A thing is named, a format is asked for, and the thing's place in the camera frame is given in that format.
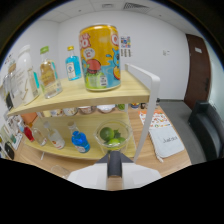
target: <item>chair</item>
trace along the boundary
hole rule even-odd
[[[207,101],[196,101],[188,123],[197,136],[207,161],[224,156],[224,122]]]

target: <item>shelf board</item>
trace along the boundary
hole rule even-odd
[[[26,139],[25,144],[36,148],[40,151],[64,156],[69,158],[76,158],[76,159],[90,159],[90,160],[99,160],[104,156],[103,152],[97,141],[95,140],[93,133],[95,132],[97,126],[106,120],[109,119],[116,119],[125,122],[126,124],[130,125],[130,121],[128,118],[128,114],[125,112],[120,113],[108,113],[108,114],[89,114],[89,115],[75,115],[71,117],[49,117],[49,118],[38,118],[35,123],[34,127],[37,127],[45,136],[47,136],[47,131],[43,127],[44,121],[49,121],[52,127],[56,128],[62,137],[65,139],[65,147],[61,150],[56,149],[51,142],[48,140],[45,146],[40,146],[36,141],[30,142]],[[86,134],[87,139],[90,143],[90,150],[87,153],[80,153],[78,152],[74,145],[70,140],[70,131],[67,127],[67,123],[69,121],[75,121],[77,127]],[[127,157],[134,157],[136,152],[136,146],[134,142],[133,136],[130,138],[128,147],[126,152],[124,153]]]
[[[8,116],[70,107],[148,102],[150,95],[150,90],[125,70],[121,71],[121,85],[103,92],[88,91],[83,77],[74,81],[61,79],[61,84],[63,91],[60,94],[45,99],[41,93],[30,104],[13,108]]]

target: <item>glass bottle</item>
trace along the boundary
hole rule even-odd
[[[26,135],[26,137],[33,142],[35,139],[32,135],[32,131],[30,130],[30,128],[28,126],[25,125],[24,127],[24,134]]]
[[[72,81],[81,78],[81,69],[79,64],[79,57],[75,56],[74,46],[67,48],[69,57],[65,60],[68,80]]]
[[[49,59],[48,52],[48,46],[40,49],[41,65],[39,84],[46,99],[54,97],[62,92],[62,86],[57,75],[55,63],[53,60]]]
[[[34,128],[33,124],[30,123],[29,127],[32,131],[34,139],[41,145],[44,146],[47,143],[47,139],[41,134],[38,128]]]
[[[19,126],[19,130],[20,130],[22,133],[24,133],[24,128],[25,128],[25,126],[24,126],[24,123],[23,123],[22,120],[20,120],[20,121],[18,122],[18,126]]]
[[[6,102],[6,105],[7,105],[9,111],[13,108],[10,88],[11,88],[10,87],[10,75],[7,74],[3,78],[3,89],[4,89],[4,100]]]
[[[16,81],[23,104],[27,105],[39,96],[30,56],[30,45],[22,47],[16,63]]]
[[[16,63],[13,63],[9,67],[9,74],[10,74],[10,89],[11,89],[11,96],[12,96],[12,104],[14,108],[19,107],[22,104],[22,99],[19,93],[19,89],[17,86],[16,80]]]
[[[52,128],[48,121],[44,122],[44,127],[48,131],[48,139],[51,141],[54,147],[57,149],[62,149],[65,146],[65,140],[61,137],[59,132]]]
[[[68,122],[68,129],[71,132],[71,141],[76,147],[76,149],[81,153],[86,153],[90,149],[89,142],[86,138],[86,135],[79,131],[75,122]]]

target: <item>beverage can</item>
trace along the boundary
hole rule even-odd
[[[105,91],[120,86],[119,37],[115,26],[97,24],[82,29],[79,47],[86,89]]]

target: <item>brown door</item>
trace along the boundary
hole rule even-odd
[[[211,67],[208,51],[201,37],[186,34],[190,53],[190,71],[184,102],[193,109],[197,100],[207,100]]]

